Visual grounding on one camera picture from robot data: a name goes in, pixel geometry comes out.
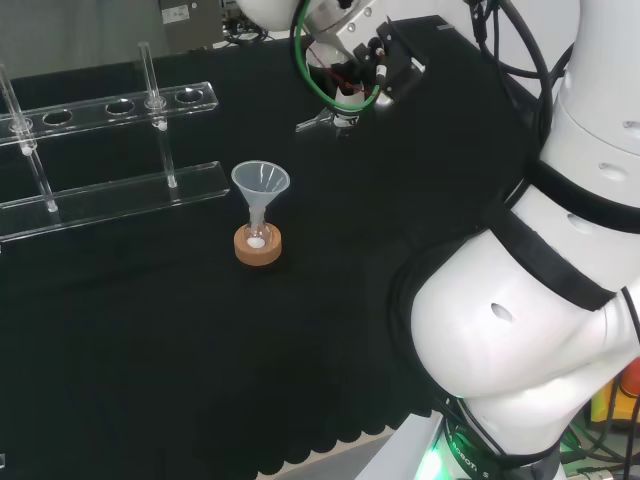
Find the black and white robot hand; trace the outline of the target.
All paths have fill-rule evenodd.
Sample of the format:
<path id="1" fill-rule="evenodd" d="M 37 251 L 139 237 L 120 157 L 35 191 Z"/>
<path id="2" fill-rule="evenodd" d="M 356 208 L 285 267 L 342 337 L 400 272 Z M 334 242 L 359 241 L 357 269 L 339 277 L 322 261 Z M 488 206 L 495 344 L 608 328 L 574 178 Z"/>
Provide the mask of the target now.
<path id="1" fill-rule="evenodd" d="M 315 117 L 296 125 L 302 133 L 329 127 L 338 134 L 353 129 L 360 116 L 383 111 L 405 97 L 422 80 L 428 61 L 420 56 L 395 24 L 388 20 L 351 59 L 337 48 L 313 41 L 304 50 L 309 77 L 336 103 L 349 110 L 325 106 Z"/>

